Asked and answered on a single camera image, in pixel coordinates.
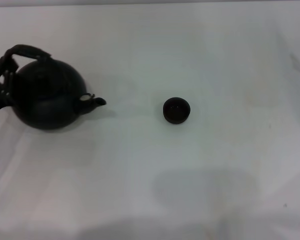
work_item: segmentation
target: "black bowl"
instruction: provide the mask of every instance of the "black bowl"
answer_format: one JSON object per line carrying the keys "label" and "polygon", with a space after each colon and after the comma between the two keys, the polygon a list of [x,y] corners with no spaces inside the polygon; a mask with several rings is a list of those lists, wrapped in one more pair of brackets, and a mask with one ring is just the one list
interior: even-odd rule
{"label": "black bowl", "polygon": [[189,114],[189,103],[180,97],[170,98],[163,105],[163,116],[171,124],[182,124]]}

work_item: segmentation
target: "teapot spout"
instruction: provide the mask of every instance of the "teapot spout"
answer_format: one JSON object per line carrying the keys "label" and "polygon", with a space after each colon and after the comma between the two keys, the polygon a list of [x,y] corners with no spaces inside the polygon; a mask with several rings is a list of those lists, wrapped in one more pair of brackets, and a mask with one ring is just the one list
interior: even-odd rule
{"label": "teapot spout", "polygon": [[78,115],[88,114],[97,107],[104,106],[106,104],[107,102],[103,98],[95,98],[94,94],[91,95],[90,93],[86,93],[76,101],[74,111]]}

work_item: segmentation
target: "teapot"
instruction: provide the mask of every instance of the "teapot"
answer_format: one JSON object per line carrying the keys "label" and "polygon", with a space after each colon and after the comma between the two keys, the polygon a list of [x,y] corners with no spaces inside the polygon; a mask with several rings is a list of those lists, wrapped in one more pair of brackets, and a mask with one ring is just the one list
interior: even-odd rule
{"label": "teapot", "polygon": [[[18,72],[13,55],[34,59]],[[0,109],[11,106],[25,124],[54,130],[73,123],[106,104],[103,98],[87,93],[80,74],[63,61],[29,45],[16,45],[0,58]]]}

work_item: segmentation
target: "black teapot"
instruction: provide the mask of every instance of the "black teapot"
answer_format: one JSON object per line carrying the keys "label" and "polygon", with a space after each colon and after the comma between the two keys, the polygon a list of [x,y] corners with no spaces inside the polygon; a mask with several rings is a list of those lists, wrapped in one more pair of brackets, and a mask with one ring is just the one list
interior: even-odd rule
{"label": "black teapot", "polygon": [[[18,72],[13,55],[35,61]],[[87,93],[80,74],[65,62],[28,45],[16,45],[0,58],[0,109],[11,106],[25,124],[42,130],[65,127],[80,115],[106,104]]]}

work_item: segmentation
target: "black cup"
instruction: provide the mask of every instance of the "black cup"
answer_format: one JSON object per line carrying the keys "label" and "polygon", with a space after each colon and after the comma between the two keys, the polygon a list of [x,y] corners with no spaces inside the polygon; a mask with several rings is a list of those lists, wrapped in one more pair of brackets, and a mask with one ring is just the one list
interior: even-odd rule
{"label": "black cup", "polygon": [[180,97],[170,98],[163,105],[163,116],[171,124],[182,124],[189,114],[189,103]]}

